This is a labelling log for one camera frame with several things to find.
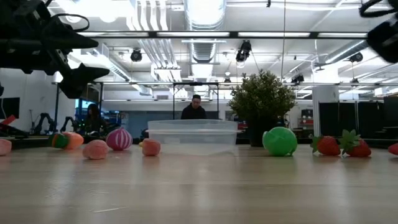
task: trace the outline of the person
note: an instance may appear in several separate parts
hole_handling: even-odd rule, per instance
[[[101,128],[106,132],[105,120],[101,117],[101,112],[97,105],[92,103],[87,107],[87,117],[85,121],[86,133],[92,133],[93,131],[100,133]]]
[[[192,102],[182,110],[181,119],[206,119],[206,111],[200,106],[199,95],[192,97]]]

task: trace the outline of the green plastic toy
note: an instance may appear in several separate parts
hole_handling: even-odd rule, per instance
[[[290,129],[276,127],[264,132],[262,145],[273,156],[292,155],[297,148],[297,138]]]

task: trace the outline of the wooden table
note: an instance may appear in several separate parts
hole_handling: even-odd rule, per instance
[[[398,158],[214,156],[139,148],[86,161],[80,150],[0,157],[0,223],[397,223]]]

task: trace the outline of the plastic storage bin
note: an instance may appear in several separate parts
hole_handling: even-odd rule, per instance
[[[210,119],[149,121],[147,132],[161,143],[161,152],[210,155],[235,148],[238,124]]]

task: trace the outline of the red object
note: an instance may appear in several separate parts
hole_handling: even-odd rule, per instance
[[[368,144],[363,139],[359,140],[359,145],[355,146],[352,150],[346,152],[352,157],[368,157],[372,154]]]
[[[83,149],[83,156],[87,159],[105,159],[108,146],[102,140],[93,140]]]
[[[160,152],[160,142],[153,139],[144,139],[142,142],[142,153],[145,156],[157,156]]]
[[[131,146],[132,137],[124,128],[119,128],[111,131],[105,141],[111,149],[122,151]]]
[[[11,152],[12,142],[0,139],[0,156],[5,156]]]
[[[16,120],[15,116],[11,115],[8,118],[4,119],[4,121],[1,121],[1,123],[5,125],[10,125],[15,120]]]
[[[398,156],[398,143],[395,143],[391,146],[388,147],[388,152],[390,152],[391,154],[394,154],[396,156]]]
[[[317,148],[318,152],[326,156],[338,156],[341,153],[336,139],[331,136],[323,136],[318,141]]]

